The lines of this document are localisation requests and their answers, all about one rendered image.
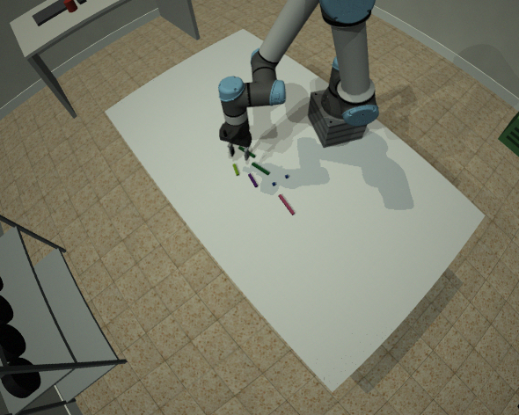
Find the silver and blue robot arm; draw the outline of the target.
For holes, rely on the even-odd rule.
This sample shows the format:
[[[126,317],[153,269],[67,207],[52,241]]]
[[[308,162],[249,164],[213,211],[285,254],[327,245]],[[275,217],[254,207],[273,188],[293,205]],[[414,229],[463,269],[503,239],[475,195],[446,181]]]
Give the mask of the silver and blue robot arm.
[[[252,52],[252,82],[228,76],[219,83],[224,114],[238,117],[245,113],[245,106],[285,103],[285,83],[276,78],[275,68],[320,2],[323,20],[332,28],[336,52],[321,105],[329,115],[344,119],[350,126],[374,121],[379,111],[375,85],[369,78],[366,21],[375,1],[288,0],[260,48]]]

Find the pink rod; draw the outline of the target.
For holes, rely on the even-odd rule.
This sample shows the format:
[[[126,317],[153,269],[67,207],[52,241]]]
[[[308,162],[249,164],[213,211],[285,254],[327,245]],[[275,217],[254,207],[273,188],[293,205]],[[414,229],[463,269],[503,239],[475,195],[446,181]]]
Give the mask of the pink rod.
[[[281,199],[281,201],[283,202],[283,204],[286,206],[286,208],[289,210],[289,212],[294,215],[295,212],[292,210],[292,208],[289,206],[289,204],[287,203],[287,201],[284,200],[284,198],[281,196],[281,194],[279,195],[279,198]]]

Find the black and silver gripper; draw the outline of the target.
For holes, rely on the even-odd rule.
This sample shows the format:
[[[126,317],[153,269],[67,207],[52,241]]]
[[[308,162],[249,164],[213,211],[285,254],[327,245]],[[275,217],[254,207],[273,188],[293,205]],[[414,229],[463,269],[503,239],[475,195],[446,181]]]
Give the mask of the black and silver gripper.
[[[225,114],[223,114],[223,115],[225,118],[225,122],[224,122],[224,124],[222,124],[222,126],[219,129],[220,140],[229,143],[227,147],[230,150],[231,157],[233,157],[233,155],[235,153],[233,144],[245,147],[245,149],[244,149],[245,160],[248,160],[248,158],[249,158],[248,149],[252,143],[252,134],[249,131],[250,127],[249,127],[247,108],[246,108],[245,113],[242,114],[241,116],[239,116],[240,118],[238,118],[238,117],[227,118],[227,116]]]

